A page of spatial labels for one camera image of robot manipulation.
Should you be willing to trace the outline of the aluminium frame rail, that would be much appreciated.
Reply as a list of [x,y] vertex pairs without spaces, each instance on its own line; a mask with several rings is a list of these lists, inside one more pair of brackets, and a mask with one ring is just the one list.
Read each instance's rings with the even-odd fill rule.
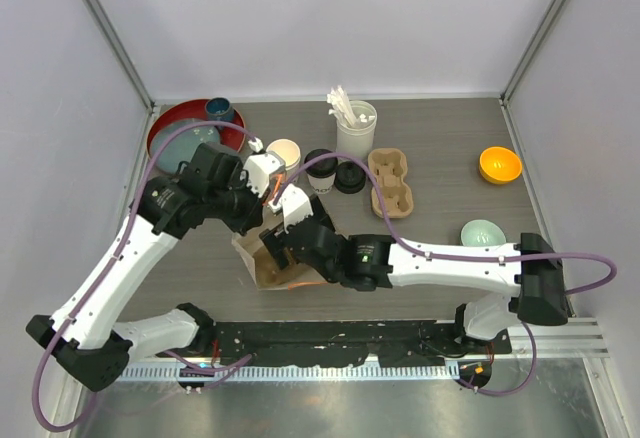
[[223,366],[247,358],[250,370],[290,367],[313,374],[360,370],[374,355],[383,370],[451,368],[459,360],[490,363],[498,356],[528,352],[539,358],[606,355],[599,328],[590,322],[563,327],[500,331],[490,341],[459,338],[452,323],[427,321],[218,322],[209,341],[177,353],[180,361],[207,351]]

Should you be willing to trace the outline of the brown pulp cup carrier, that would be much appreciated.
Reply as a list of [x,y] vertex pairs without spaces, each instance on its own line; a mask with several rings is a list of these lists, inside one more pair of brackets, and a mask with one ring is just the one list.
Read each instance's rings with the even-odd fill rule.
[[294,269],[277,267],[266,248],[260,248],[253,256],[255,282],[259,288],[275,288],[295,279]]
[[368,166],[378,183],[391,219],[408,217],[414,210],[412,191],[405,182],[408,162],[397,148],[378,148],[369,153]]

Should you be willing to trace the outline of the pale green ceramic bowl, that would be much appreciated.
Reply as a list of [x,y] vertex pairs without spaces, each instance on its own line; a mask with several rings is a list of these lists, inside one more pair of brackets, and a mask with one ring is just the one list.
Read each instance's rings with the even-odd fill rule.
[[460,242],[466,247],[500,246],[507,242],[506,235],[495,223],[476,219],[467,222],[460,231]]

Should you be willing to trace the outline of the dark blue ceramic mug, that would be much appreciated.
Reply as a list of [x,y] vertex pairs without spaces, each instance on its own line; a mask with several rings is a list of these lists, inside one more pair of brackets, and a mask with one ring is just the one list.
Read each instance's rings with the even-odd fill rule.
[[234,120],[235,110],[227,98],[212,98],[206,102],[204,109],[208,121],[231,123]]

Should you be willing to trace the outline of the white straws bundle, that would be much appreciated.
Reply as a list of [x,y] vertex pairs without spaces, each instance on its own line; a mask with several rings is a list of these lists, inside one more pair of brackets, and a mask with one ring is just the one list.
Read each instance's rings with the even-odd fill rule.
[[332,88],[326,95],[326,101],[330,105],[329,115],[333,115],[343,126],[350,129],[363,129],[372,125],[377,113],[368,102],[350,100],[346,91],[338,85]]

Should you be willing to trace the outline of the stack of black cup lids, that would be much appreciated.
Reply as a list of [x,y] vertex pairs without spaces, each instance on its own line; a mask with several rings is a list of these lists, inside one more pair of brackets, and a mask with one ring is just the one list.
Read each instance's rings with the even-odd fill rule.
[[340,163],[336,169],[335,188],[344,194],[360,192],[367,181],[365,171],[352,161]]

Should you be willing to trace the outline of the orange plastic bowl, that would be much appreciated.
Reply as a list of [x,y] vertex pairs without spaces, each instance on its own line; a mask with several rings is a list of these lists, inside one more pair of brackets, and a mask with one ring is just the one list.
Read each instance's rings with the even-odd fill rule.
[[500,146],[485,149],[479,156],[479,172],[489,183],[505,185],[520,177],[523,165],[512,150]]

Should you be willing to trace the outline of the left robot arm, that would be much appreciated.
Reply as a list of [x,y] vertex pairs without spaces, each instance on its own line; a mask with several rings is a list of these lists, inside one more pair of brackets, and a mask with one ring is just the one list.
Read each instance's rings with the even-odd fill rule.
[[145,183],[90,276],[53,315],[34,316],[27,333],[92,392],[110,386],[142,358],[167,350],[205,355],[215,340],[215,322],[191,303],[129,324],[118,317],[189,230],[207,219],[219,219],[235,233],[261,225],[270,176],[279,166],[265,151],[242,159],[217,143],[199,145],[177,176]]

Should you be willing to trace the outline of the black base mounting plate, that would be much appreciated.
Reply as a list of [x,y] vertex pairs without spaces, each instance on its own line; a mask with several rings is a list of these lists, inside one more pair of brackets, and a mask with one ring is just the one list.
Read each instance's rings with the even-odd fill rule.
[[229,365],[250,355],[252,366],[358,367],[375,355],[383,368],[442,364],[446,358],[512,352],[505,330],[490,342],[457,340],[457,328],[435,320],[219,322],[215,338],[185,358],[217,357]]

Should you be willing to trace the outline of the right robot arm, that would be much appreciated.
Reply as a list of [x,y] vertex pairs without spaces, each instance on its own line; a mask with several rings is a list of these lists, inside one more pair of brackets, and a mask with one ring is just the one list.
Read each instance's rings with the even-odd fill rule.
[[499,246],[444,246],[390,235],[344,237],[308,220],[259,238],[278,269],[307,265],[326,282],[361,292],[415,285],[483,291],[483,298],[456,309],[451,338],[465,353],[520,322],[554,327],[568,321],[562,263],[535,233]]

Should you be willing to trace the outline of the printed kraft paper bag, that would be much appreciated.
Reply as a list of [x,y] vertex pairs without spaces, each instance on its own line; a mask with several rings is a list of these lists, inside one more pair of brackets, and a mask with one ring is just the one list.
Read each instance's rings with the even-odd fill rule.
[[263,207],[263,224],[245,235],[234,234],[231,244],[246,267],[258,290],[288,290],[304,286],[326,285],[326,280],[313,268],[298,262],[282,241],[284,222],[281,212]]

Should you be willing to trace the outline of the white cylindrical straw holder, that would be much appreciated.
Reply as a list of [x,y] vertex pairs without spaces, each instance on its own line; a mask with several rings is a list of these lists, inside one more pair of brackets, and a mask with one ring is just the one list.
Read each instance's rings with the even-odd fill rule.
[[337,123],[336,152],[365,161],[373,149],[377,111],[366,101],[352,100],[350,104],[359,127],[351,128]]

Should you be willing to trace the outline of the blue-grey ceramic plate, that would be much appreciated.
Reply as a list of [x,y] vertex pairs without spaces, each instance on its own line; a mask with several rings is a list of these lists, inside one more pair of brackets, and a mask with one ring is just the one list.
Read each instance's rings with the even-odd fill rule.
[[[199,122],[196,118],[180,119],[167,125],[156,133],[150,144],[150,156],[153,157],[158,148],[176,130]],[[189,129],[175,139],[164,149],[157,159],[155,166],[165,174],[176,174],[182,162],[189,162],[201,143],[220,142],[220,134],[216,127],[206,126]]]

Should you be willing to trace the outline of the stack of white paper cups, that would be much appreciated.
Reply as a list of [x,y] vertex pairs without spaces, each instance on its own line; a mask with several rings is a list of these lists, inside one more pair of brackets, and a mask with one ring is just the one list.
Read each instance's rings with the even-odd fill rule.
[[289,139],[277,139],[267,147],[268,152],[275,153],[285,163],[285,171],[282,173],[282,182],[288,180],[299,168],[301,151],[298,144]]

